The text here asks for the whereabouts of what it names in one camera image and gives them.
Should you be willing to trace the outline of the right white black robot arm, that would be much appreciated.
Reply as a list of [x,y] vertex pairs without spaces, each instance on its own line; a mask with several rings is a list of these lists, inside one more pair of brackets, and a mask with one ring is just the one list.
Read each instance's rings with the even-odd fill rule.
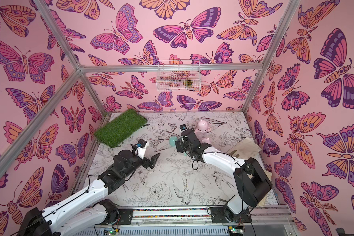
[[193,161],[210,164],[233,176],[238,193],[221,211],[229,222],[244,221],[250,214],[249,208],[255,208],[272,190],[271,181],[256,159],[238,159],[208,143],[202,143],[193,128],[181,125],[181,137],[175,145],[177,152],[186,153]]

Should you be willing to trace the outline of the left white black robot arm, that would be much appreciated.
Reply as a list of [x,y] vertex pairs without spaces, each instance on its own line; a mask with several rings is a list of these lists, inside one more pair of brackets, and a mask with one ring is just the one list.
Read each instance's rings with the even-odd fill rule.
[[117,224],[120,211],[108,196],[130,180],[139,167],[154,168],[159,157],[160,153],[147,159],[138,151],[120,151],[113,164],[84,189],[43,210],[30,210],[16,235],[70,236],[99,223]]

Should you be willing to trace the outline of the green artificial grass mat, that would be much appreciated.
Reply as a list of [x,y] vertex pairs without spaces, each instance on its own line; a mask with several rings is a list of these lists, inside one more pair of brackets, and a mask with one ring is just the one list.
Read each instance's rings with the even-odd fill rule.
[[144,127],[147,122],[148,120],[144,116],[129,109],[98,129],[94,135],[100,143],[115,148],[134,132]]

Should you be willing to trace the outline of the beige work glove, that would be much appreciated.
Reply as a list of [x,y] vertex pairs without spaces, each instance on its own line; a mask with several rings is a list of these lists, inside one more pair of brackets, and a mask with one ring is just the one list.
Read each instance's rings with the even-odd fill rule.
[[227,151],[227,154],[234,158],[248,160],[251,157],[257,157],[260,151],[261,148],[252,139],[247,137]]

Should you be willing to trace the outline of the green object in basket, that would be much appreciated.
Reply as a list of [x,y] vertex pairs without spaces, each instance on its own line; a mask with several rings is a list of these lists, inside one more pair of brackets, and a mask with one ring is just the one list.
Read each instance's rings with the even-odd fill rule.
[[183,80],[183,85],[185,89],[190,90],[192,88],[193,82],[190,79]]

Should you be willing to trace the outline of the pink bottle cap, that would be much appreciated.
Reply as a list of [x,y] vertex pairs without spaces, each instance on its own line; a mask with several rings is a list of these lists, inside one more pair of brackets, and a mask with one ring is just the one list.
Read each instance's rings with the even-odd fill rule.
[[210,141],[210,139],[209,138],[202,138],[201,139],[201,143],[207,143],[207,144],[211,144],[211,141]]
[[211,128],[209,127],[208,121],[200,119],[197,124],[196,131],[204,132],[204,133],[210,132]]

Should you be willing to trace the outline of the tan wooden board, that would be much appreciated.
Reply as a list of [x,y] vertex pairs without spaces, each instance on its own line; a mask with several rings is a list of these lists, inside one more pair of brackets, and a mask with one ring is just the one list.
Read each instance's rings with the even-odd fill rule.
[[271,183],[272,173],[268,172],[267,170],[264,170],[264,173],[265,173],[266,179],[265,179],[265,181],[262,182],[261,189],[258,193],[258,195],[259,195],[258,206],[259,207],[264,207],[266,205],[266,196],[272,190],[272,183]]

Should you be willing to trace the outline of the teal bottle cap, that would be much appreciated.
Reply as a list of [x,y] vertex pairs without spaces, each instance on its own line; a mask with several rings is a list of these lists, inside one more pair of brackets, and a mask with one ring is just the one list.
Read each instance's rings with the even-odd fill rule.
[[175,137],[175,136],[170,137],[170,138],[169,138],[169,145],[170,145],[171,147],[175,147],[175,146],[176,146],[176,141],[178,141],[178,137]]

